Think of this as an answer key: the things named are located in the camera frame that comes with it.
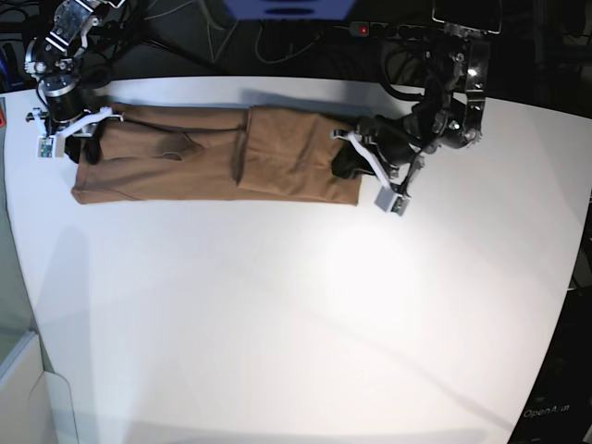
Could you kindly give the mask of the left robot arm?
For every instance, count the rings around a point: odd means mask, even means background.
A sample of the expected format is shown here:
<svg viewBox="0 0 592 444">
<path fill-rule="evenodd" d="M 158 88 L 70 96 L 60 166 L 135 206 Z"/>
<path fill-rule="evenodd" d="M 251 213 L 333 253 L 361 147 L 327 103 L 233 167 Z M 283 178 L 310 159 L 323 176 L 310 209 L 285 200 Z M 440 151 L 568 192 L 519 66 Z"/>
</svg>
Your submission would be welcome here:
<svg viewBox="0 0 592 444">
<path fill-rule="evenodd" d="M 462 149 L 480 141 L 490 55 L 488 35 L 501 31 L 500 1 L 435 1 L 433 26 L 389 23 L 376 79 L 390 97 L 412 106 L 397 119 L 358 120 L 351 134 L 336 130 L 343 147 L 332 161 L 341 179 L 370 175 L 407 197 L 425 157 L 439 147 Z"/>
</svg>

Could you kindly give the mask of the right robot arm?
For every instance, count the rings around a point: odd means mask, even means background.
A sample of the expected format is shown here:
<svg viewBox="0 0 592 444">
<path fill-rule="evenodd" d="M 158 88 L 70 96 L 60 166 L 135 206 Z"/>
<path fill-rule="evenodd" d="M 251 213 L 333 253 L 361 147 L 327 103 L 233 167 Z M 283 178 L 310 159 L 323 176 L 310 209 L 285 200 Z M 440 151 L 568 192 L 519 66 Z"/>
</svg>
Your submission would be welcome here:
<svg viewBox="0 0 592 444">
<path fill-rule="evenodd" d="M 95 91 L 110 82 L 107 64 L 83 66 L 83 58 L 97 51 L 91 34 L 105 26 L 113 9 L 125 1 L 61 1 L 52 28 L 29 43 L 24 68 L 35 81 L 39 105 L 25 120 L 38 130 L 36 154 L 43 159 L 68 157 L 90 165 L 100 159 L 99 139 L 108 119 L 120 119 L 103 105 Z"/>
</svg>

